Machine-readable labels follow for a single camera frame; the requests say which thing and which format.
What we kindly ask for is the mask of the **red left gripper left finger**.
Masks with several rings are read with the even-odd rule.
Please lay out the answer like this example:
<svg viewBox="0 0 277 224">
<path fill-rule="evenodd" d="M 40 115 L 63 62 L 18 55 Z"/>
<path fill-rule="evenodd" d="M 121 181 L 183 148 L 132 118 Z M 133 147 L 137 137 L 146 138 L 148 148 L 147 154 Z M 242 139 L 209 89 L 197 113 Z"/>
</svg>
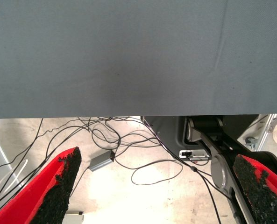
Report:
<svg viewBox="0 0 277 224">
<path fill-rule="evenodd" d="M 60 224 L 82 161 L 78 147 L 58 154 L 0 210 L 0 224 Z"/>
</svg>

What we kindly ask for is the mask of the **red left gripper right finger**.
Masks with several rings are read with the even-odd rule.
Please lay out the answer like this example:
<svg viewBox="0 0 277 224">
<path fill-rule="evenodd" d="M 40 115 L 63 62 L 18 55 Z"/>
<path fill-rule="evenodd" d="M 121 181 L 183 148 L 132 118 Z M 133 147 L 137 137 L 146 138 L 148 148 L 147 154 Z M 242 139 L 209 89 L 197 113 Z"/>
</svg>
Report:
<svg viewBox="0 0 277 224">
<path fill-rule="evenodd" d="M 277 224 L 277 174 L 259 161 L 239 154 L 234 173 L 257 224 Z"/>
</svg>

